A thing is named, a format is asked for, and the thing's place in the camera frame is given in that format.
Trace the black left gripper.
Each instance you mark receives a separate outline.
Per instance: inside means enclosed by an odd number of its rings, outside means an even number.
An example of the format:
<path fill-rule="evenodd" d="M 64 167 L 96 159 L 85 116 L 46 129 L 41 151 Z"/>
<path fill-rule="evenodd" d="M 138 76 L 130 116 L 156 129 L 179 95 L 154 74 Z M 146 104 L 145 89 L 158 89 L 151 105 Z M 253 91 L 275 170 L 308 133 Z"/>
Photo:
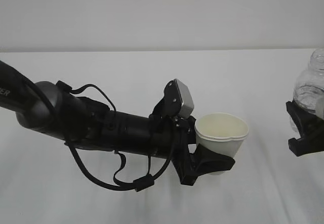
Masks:
<path fill-rule="evenodd" d="M 229 171 L 235 164 L 234 158 L 211 151 L 201 144 L 197 145 L 194 153 L 189 151 L 189 146 L 196 144 L 195 121 L 193 116 L 177 118 L 176 146 L 172 158 L 180 184 L 188 186 L 193 186 L 202 175 Z"/>

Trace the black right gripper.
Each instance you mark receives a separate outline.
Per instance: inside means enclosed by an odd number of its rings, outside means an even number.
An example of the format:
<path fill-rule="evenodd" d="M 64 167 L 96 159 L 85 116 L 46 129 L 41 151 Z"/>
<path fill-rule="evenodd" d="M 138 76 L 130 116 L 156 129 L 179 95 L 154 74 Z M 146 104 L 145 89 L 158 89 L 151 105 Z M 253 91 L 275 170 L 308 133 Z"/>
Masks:
<path fill-rule="evenodd" d="M 323 152 L 323 119 L 300 108 L 295 101 L 286 102 L 286 109 L 301 136 L 288 140 L 291 152 L 297 157 Z"/>

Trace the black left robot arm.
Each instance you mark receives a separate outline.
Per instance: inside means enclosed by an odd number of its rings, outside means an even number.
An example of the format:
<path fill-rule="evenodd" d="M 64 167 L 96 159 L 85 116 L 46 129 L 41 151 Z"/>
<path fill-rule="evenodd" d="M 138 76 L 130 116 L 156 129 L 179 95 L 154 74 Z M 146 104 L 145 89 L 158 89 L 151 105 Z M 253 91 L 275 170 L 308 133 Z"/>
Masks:
<path fill-rule="evenodd" d="M 200 144 L 193 153 L 189 151 L 189 145 L 197 144 L 194 105 L 189 89 L 180 80 L 167 83 L 163 98 L 148 117 L 118 112 L 112 102 L 82 97 L 88 87 L 73 89 L 62 81 L 34 83 L 1 63 L 1 107 L 15 112 L 24 128 L 63 140 L 81 172 L 100 187 L 139 192 L 153 186 L 169 164 L 174 165 L 183 185 L 194 185 L 199 176 L 233 167 L 233 157 Z M 121 167 L 126 164 L 125 153 L 165 162 L 155 174 L 147 172 L 132 182 L 114 179 L 109 184 L 86 169 L 78 150 L 114 152 Z"/>

